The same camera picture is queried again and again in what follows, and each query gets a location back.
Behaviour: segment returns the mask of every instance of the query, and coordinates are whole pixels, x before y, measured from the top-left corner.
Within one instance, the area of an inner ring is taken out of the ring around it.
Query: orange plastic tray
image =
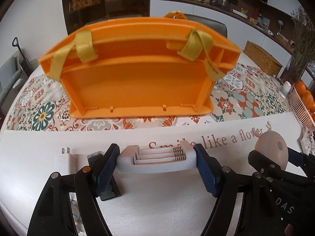
[[[72,33],[40,58],[49,76],[55,52],[82,30],[92,31],[96,60],[82,63],[73,48],[60,82],[71,99],[70,115],[80,118],[206,114],[213,111],[213,82],[205,71],[205,53],[195,61],[177,54],[190,31],[212,35],[209,53],[224,73],[241,50],[197,22],[172,18],[123,18],[103,21]]]

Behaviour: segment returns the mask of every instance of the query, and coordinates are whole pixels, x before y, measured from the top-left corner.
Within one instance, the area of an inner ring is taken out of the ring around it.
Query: gray sofa
[[[25,72],[20,67],[23,57],[17,51],[7,62],[0,65],[0,111],[7,115],[14,99],[27,81]]]

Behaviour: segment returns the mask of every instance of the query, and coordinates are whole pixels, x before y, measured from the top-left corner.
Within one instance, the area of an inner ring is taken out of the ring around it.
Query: antler
[[[255,128],[252,128],[252,133],[254,134],[254,136],[256,136],[258,138],[261,136],[261,133],[259,133],[259,129],[255,130]]]
[[[271,122],[267,121],[266,127],[268,128],[267,131],[271,131]]]

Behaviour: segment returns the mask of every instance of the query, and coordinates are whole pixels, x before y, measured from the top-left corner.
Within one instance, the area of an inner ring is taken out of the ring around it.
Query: white cup
[[[290,89],[291,89],[291,84],[288,82],[288,81],[286,81],[284,84],[283,84],[283,86],[282,86],[282,88],[281,88],[281,93],[286,97],[287,96],[287,94],[289,93],[289,91],[290,91]]]

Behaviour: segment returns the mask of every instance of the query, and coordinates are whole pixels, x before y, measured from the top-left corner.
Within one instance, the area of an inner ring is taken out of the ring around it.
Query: yellow fabric strap
[[[78,57],[80,58],[82,63],[97,59],[98,56],[93,48],[91,30],[78,32],[74,41],[61,47],[54,54],[50,65],[49,78],[55,81],[60,81],[60,75],[63,65],[67,59],[70,50],[74,46],[76,47]]]
[[[204,64],[206,72],[212,81],[217,81],[223,78],[226,74],[216,67],[209,58],[209,52],[212,47],[213,40],[210,34],[201,30],[192,29],[189,33],[188,41],[185,47],[181,51],[178,51],[177,54],[190,61],[195,61],[199,57],[202,49],[204,49],[204,53],[206,55]]]
[[[185,16],[184,13],[182,13],[181,11],[171,11],[168,14],[166,14],[164,17],[165,18],[178,18],[178,19],[187,19],[187,17]]]

